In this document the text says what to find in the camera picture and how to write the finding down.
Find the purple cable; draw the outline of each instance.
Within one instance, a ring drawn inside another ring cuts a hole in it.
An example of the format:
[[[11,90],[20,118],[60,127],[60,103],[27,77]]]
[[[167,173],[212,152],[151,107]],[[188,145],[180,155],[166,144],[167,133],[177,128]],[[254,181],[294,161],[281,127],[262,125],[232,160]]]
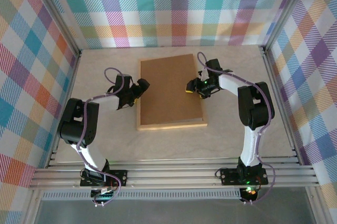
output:
[[[83,131],[82,131],[80,140],[78,141],[78,143],[77,143],[77,145],[76,145],[76,149],[77,149],[77,151],[78,151],[78,154],[79,154],[80,157],[82,158],[83,162],[84,162],[89,168],[91,168],[92,170],[96,171],[97,173],[100,173],[100,174],[102,174],[102,175],[105,175],[105,176],[108,176],[108,177],[111,177],[111,178],[115,179],[115,180],[117,181],[117,183],[118,183],[118,188],[117,188],[117,190],[114,192],[114,195],[110,198],[110,200],[106,201],[105,203],[99,204],[99,203],[96,201],[96,196],[94,197],[94,203],[95,203],[96,205],[101,205],[102,207],[105,206],[106,204],[110,203],[112,200],[114,200],[114,198],[116,198],[116,196],[119,194],[119,192],[120,192],[120,190],[121,190],[122,182],[120,181],[120,179],[119,179],[118,177],[116,177],[116,176],[114,176],[114,175],[111,175],[111,174],[109,174],[109,173],[102,172],[102,171],[98,170],[97,168],[93,167],[90,163],[88,163],[88,161],[85,159],[85,157],[84,157],[83,154],[81,153],[80,145],[81,145],[81,143],[82,143],[82,141],[83,141],[83,138],[84,138],[84,135],[85,135],[85,132],[86,132],[86,128],[87,128],[87,110],[86,110],[86,108],[87,108],[88,103],[91,102],[91,101],[97,100],[97,99],[102,99],[102,98],[105,98],[105,97],[108,97],[108,96],[113,96],[113,95],[115,95],[116,93],[118,93],[118,92],[123,88],[123,86],[124,86],[124,76],[123,76],[123,74],[122,74],[121,71],[119,71],[118,69],[116,69],[116,68],[114,68],[114,67],[108,67],[108,68],[106,68],[106,69],[104,70],[104,76],[105,76],[105,78],[106,78],[109,82],[111,82],[111,83],[113,83],[113,84],[115,84],[115,83],[112,82],[112,81],[106,76],[106,71],[107,71],[107,70],[115,70],[115,71],[117,71],[117,72],[122,76],[122,86],[121,86],[117,91],[115,91],[115,92],[113,92],[113,93],[106,93],[106,94],[104,94],[104,95],[95,96],[95,97],[90,98],[90,99],[88,99],[87,101],[85,101],[85,103],[84,103],[84,114],[83,114],[83,121],[84,121],[84,124],[83,124]]]
[[[268,191],[267,191],[261,198],[259,198],[259,199],[257,199],[257,200],[254,201],[254,203],[259,202],[259,201],[261,201],[262,199],[264,199],[264,198],[270,193],[270,191],[272,190],[272,188],[273,188],[273,186],[274,186],[274,184],[275,184],[275,179],[276,179],[276,173],[275,173],[274,167],[272,167],[272,166],[271,166],[270,164],[268,164],[268,163],[264,163],[264,162],[261,160],[260,156],[259,156],[259,144],[260,144],[260,139],[261,139],[262,132],[263,132],[263,130],[265,130],[265,129],[270,125],[270,122],[271,122],[271,120],[272,120],[272,110],[271,110],[271,107],[270,107],[270,103],[269,103],[269,101],[268,101],[268,99],[267,99],[267,96],[264,94],[264,92],[261,90],[261,88],[258,87],[255,83],[252,83],[252,82],[250,82],[250,81],[247,81],[247,80],[245,80],[245,79],[243,79],[243,78],[241,78],[241,77],[239,77],[239,76],[237,76],[237,75],[234,75],[233,73],[228,73],[228,72],[224,72],[224,71],[220,71],[220,70],[214,70],[214,69],[211,69],[210,67],[207,67],[207,66],[200,60],[200,54],[204,57],[204,59],[205,59],[206,62],[207,62],[207,58],[206,58],[206,56],[205,56],[205,54],[204,54],[203,52],[198,52],[198,54],[197,54],[197,59],[198,59],[198,61],[200,62],[200,64],[201,64],[205,69],[210,70],[210,71],[213,71],[213,72],[216,72],[216,73],[221,73],[221,74],[229,75],[229,76],[231,76],[231,77],[233,77],[233,78],[238,79],[239,81],[241,81],[241,82],[243,82],[243,83],[247,83],[247,84],[249,84],[249,85],[254,86],[254,87],[260,92],[260,94],[261,94],[262,97],[263,97],[264,102],[265,102],[266,105],[267,105],[267,109],[268,109],[268,122],[267,122],[267,124],[266,124],[263,128],[261,128],[261,130],[259,131],[259,135],[257,136],[257,140],[256,140],[256,148],[255,148],[255,152],[256,152],[256,157],[257,157],[258,161],[259,161],[260,163],[262,163],[263,165],[268,166],[268,167],[270,167],[270,168],[272,169],[272,171],[273,171],[273,181],[272,181],[272,183],[270,184],[270,187],[269,187]]]

